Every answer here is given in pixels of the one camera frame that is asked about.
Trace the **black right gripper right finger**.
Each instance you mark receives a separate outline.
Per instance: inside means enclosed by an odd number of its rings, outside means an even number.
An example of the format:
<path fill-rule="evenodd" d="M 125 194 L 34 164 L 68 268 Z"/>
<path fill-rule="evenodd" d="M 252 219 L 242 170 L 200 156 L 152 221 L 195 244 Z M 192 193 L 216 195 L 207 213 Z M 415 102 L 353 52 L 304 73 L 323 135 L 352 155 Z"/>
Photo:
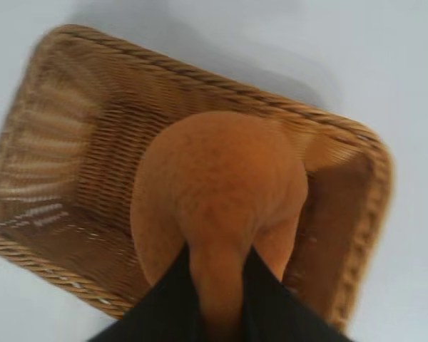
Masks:
<path fill-rule="evenodd" d="M 349 341 L 288 291 L 255 249 L 246 259 L 243 281 L 244 341 Z"/>

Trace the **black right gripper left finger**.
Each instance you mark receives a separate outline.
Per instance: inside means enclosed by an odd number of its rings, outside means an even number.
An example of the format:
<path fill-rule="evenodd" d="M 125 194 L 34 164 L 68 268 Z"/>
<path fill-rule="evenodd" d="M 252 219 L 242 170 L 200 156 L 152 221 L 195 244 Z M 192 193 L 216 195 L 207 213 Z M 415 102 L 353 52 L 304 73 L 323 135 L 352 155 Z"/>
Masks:
<path fill-rule="evenodd" d="M 190 277 L 188 248 L 183 247 L 164 276 L 138 304 L 90 340 L 201 341 L 202 323 Z"/>

